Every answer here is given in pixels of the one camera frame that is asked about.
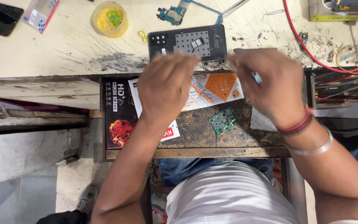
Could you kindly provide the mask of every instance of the shoe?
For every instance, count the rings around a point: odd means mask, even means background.
[[[82,191],[80,198],[78,199],[77,211],[84,212],[90,215],[91,210],[97,199],[97,188],[94,185],[88,185]]]

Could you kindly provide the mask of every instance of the floor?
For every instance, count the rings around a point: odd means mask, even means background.
[[[55,212],[58,166],[0,183],[0,224],[35,224]]]
[[[54,212],[75,209],[78,196],[90,183],[100,186],[111,163],[95,163],[95,146],[102,143],[102,120],[92,119],[84,131],[82,158],[72,164],[54,165],[45,170],[0,183],[0,224],[35,224]],[[316,224],[314,195],[306,183],[309,224]],[[161,223],[155,215],[154,222]]]

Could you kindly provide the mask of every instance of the bracelet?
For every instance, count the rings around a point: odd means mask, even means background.
[[[328,128],[326,128],[326,127],[324,127],[324,128],[328,132],[329,139],[326,144],[324,144],[323,146],[321,146],[320,148],[318,148],[316,150],[312,150],[312,151],[299,150],[296,148],[292,148],[291,146],[287,145],[287,143],[285,143],[285,146],[288,148],[288,150],[290,152],[293,152],[297,155],[317,155],[317,154],[325,153],[331,147],[332,143],[334,142],[334,137],[332,136],[332,133]]]
[[[304,106],[305,106],[305,115],[298,123],[286,129],[278,129],[278,131],[282,135],[298,134],[299,132],[305,130],[309,126],[309,124],[311,124],[314,117],[313,109],[309,108],[306,104],[304,104]]]

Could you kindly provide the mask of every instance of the white packaging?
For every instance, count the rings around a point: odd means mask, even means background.
[[[21,21],[43,34],[61,0],[32,0]]]

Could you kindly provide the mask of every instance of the yellow rubber band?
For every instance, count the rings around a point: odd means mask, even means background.
[[[138,31],[138,35],[142,38],[143,43],[147,43],[149,40],[147,39],[146,33],[143,30]]]
[[[348,73],[351,73],[351,74],[358,74],[358,72],[351,72],[351,71],[348,71],[348,70],[342,68],[342,66],[340,66],[339,63],[338,63],[338,55],[339,55],[343,50],[346,50],[346,49],[349,49],[349,48],[358,48],[358,47],[345,47],[345,48],[342,48],[340,51],[338,51],[338,53],[337,53],[336,56],[335,56],[336,65],[337,65],[340,69],[344,70],[345,72],[348,72]]]

